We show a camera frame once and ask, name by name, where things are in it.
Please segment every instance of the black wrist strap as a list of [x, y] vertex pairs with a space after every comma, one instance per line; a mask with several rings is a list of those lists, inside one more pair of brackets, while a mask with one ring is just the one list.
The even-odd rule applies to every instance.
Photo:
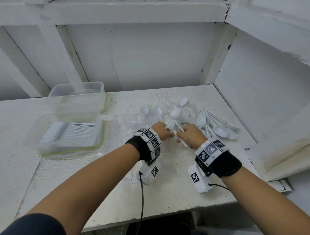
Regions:
[[140, 137], [140, 136], [134, 136], [131, 139], [129, 139], [126, 144], [133, 145], [140, 153], [139, 161], [145, 160], [145, 161], [151, 161], [151, 151], [148, 148], [147, 143]]
[[206, 176], [210, 176], [214, 173], [219, 178], [222, 176], [233, 175], [242, 167], [242, 163], [239, 159], [228, 151], [218, 156], [210, 166], [206, 166], [198, 157], [195, 158], [195, 162], [206, 174]]

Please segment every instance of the speckled tabletop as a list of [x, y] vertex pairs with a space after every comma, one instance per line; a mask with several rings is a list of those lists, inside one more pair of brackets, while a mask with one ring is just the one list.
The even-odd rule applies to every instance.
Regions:
[[[164, 95], [173, 101], [186, 96], [198, 108], [206, 107], [239, 125], [241, 130], [238, 138], [223, 141], [246, 168], [258, 174], [244, 150], [254, 145], [254, 140], [213, 85], [113, 92], [109, 95], [111, 102], [104, 114], [138, 113], [142, 102], [164, 104]], [[45, 98], [36, 98], [0, 102], [0, 230], [90, 163], [98, 152], [95, 150], [55, 160], [40, 158], [35, 151], [22, 146], [22, 141], [35, 120], [40, 115], [51, 113], [44, 100]], [[194, 164], [194, 158], [193, 150], [177, 144], [175, 140], [169, 140], [162, 162], [162, 173], [151, 186], [144, 187], [144, 217], [235, 201], [229, 191], [220, 187], [214, 187], [203, 194], [196, 192], [187, 173], [187, 168]], [[223, 184], [215, 175], [211, 175], [211, 180], [216, 184]], [[84, 231], [139, 219], [140, 215], [140, 185], [130, 184], [124, 187], [121, 182], [91, 216]]]

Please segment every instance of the clear plastic container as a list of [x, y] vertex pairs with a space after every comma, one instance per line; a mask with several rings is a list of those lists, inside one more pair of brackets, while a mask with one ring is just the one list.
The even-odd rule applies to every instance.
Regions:
[[84, 82], [54, 86], [45, 103], [55, 113], [102, 113], [106, 101], [103, 82]]
[[101, 132], [99, 112], [50, 113], [36, 120], [24, 139], [24, 145], [37, 150], [39, 154], [61, 153], [96, 146]]

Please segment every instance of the black cable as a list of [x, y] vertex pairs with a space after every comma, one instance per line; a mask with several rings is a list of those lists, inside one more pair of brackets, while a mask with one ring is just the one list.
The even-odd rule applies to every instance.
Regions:
[[222, 185], [219, 185], [219, 184], [208, 184], [209, 186], [212, 186], [212, 185], [215, 185], [215, 186], [219, 186], [219, 187], [222, 187], [224, 189], [227, 189], [228, 191], [230, 191], [227, 187], [224, 187]]
[[138, 226], [138, 230], [137, 230], [136, 235], [138, 235], [138, 233], [139, 233], [139, 229], [140, 229], [140, 225], [141, 225], [141, 223], [142, 223], [142, 217], [143, 217], [143, 207], [144, 207], [143, 184], [142, 184], [142, 178], [141, 178], [141, 175], [142, 175], [142, 173], [139, 171], [140, 183], [141, 183], [141, 191], [142, 191], [142, 210], [141, 210], [141, 219], [140, 219], [140, 222], [139, 222], [139, 226]]

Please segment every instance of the sleeve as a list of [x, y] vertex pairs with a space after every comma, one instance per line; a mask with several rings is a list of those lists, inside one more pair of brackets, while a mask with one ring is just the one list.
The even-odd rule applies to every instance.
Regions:
[[11, 223], [0, 235], [66, 235], [62, 224], [50, 215], [29, 214]]

